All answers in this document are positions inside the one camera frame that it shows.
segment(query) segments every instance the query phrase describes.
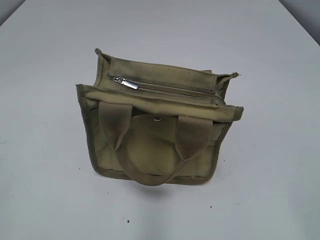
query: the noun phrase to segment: olive green bag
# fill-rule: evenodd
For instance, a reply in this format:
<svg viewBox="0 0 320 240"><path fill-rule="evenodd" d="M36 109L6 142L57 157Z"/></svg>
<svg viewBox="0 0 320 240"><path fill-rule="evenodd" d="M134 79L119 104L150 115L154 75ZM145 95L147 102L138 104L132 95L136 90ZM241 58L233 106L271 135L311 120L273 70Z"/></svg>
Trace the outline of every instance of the olive green bag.
<svg viewBox="0 0 320 240"><path fill-rule="evenodd" d="M197 185L243 107L226 105L232 74L119 59L99 49L93 86L76 86L92 166L156 186Z"/></svg>

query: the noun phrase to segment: zipper pull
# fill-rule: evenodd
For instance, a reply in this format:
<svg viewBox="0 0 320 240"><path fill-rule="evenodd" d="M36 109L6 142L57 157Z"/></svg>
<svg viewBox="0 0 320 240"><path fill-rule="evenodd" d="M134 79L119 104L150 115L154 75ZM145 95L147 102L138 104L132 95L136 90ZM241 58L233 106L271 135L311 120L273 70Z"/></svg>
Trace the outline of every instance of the zipper pull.
<svg viewBox="0 0 320 240"><path fill-rule="evenodd" d="M125 85L125 86L127 86L129 88L132 88L132 89L138 89L138 87L139 87L137 84L134 84L134 83L126 80L125 78L122 78L122 77L115 76L112 80L115 83Z"/></svg>

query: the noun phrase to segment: white surface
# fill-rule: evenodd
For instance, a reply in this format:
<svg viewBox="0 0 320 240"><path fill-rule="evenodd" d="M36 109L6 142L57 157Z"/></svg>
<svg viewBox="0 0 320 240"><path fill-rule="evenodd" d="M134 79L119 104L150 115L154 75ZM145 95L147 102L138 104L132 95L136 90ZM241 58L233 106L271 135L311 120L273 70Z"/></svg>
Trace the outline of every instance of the white surface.
<svg viewBox="0 0 320 240"><path fill-rule="evenodd" d="M75 84L93 84L96 47L241 73L209 183L94 172ZM319 239L319 66L277 1L26 1L0 28L0 239Z"/></svg>

